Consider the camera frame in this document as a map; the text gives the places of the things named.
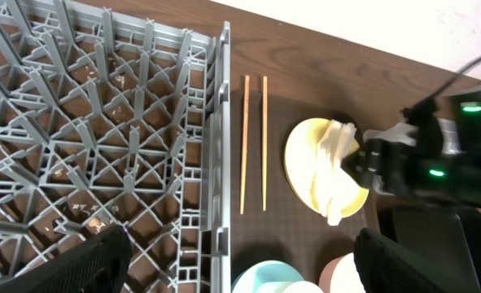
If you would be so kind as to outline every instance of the yellow plate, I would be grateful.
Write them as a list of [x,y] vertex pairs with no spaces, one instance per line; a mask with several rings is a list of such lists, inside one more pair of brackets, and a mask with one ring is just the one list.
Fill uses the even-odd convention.
[[[292,189],[296,195],[312,210],[319,213],[316,195],[314,194],[313,178],[316,171],[316,145],[330,125],[330,120],[313,118],[302,121],[289,135],[284,154],[284,165]],[[349,153],[359,148],[356,140],[351,145]],[[339,183],[346,193],[341,197],[342,217],[356,213],[365,203],[369,190],[359,187],[348,174],[343,172]]]

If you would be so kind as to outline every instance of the plastic crate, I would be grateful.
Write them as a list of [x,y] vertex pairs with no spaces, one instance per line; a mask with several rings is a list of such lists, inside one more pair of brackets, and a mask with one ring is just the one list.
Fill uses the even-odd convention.
[[127,291],[229,292],[229,83],[227,22],[0,1],[0,282],[121,225]]

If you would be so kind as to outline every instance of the dark placemat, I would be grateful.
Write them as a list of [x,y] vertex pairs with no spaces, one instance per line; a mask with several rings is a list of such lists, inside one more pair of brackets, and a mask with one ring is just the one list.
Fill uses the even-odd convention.
[[267,211],[262,211],[261,99],[250,94],[246,198],[240,215],[240,166],[243,92],[231,94],[231,256],[232,278],[263,260],[281,260],[318,282],[325,265],[352,251],[353,240],[366,226],[362,208],[331,227],[326,218],[300,201],[286,178],[283,154],[293,128],[308,118],[352,122],[349,116],[295,100],[268,99]]

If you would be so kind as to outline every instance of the wooden chopstick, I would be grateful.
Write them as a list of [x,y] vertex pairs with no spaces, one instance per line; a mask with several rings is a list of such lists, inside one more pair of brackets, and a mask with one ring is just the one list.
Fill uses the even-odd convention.
[[243,215],[243,203],[246,198],[247,167],[247,123],[249,117],[249,76],[246,76],[243,99],[243,135],[242,135],[242,178],[240,183],[240,214]]
[[262,208],[267,204],[267,77],[264,77],[264,92],[262,95]]

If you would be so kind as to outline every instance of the green light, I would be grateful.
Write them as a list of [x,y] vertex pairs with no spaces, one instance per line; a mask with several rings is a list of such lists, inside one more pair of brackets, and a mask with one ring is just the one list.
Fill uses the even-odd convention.
[[481,111],[481,107],[480,106],[466,106],[466,107],[463,107],[462,110],[464,112],[479,112],[479,111]]
[[435,169],[431,169],[430,174],[432,174],[434,176],[437,176],[437,177],[442,177],[442,176],[446,175],[443,171],[439,171],[439,170],[435,170]]

